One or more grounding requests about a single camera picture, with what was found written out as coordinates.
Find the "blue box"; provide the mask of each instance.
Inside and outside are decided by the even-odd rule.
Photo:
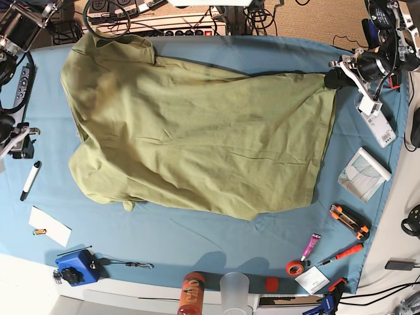
[[[98,269],[92,269],[91,264],[95,258],[91,253],[84,249],[68,255],[64,255],[55,260],[58,271],[62,274],[63,269],[75,268],[79,272],[79,283],[70,284],[72,287],[91,284],[99,280],[100,274]]]

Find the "orange handle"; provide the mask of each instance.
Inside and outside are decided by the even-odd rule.
[[[338,254],[335,256],[337,259],[342,259],[343,257],[349,256],[351,254],[357,253],[358,251],[361,251],[363,249],[363,244],[357,244],[350,249],[347,249],[346,251],[343,251],[341,254]]]

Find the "black marker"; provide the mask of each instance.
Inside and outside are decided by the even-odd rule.
[[[25,182],[25,186],[24,186],[24,189],[22,191],[22,195],[20,195],[20,201],[24,201],[26,199],[26,197],[28,196],[29,191],[31,190],[32,184],[33,184],[40,168],[41,168],[41,162],[40,161],[35,163],[33,165],[33,167],[31,168],[31,171],[29,172],[28,179]]]

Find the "screwdriver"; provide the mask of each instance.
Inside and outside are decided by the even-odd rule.
[[[352,246],[351,248],[347,249],[346,251],[343,251],[342,253],[337,254],[336,256],[334,256],[331,259],[327,259],[326,261],[322,261],[319,264],[317,264],[316,266],[323,266],[325,264],[329,264],[331,261],[338,261],[339,259],[342,259],[346,256],[349,256],[351,254],[357,253],[358,251],[361,251],[363,249],[363,244],[357,244],[355,246]]]

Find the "pink tube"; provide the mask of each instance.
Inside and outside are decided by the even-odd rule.
[[[318,235],[318,234],[313,234],[310,237],[309,244],[307,245],[307,247],[303,251],[301,261],[304,261],[305,258],[307,258],[309,256],[309,253],[312,251],[312,248],[314,248],[316,242],[319,241],[320,238],[321,238],[321,235]]]

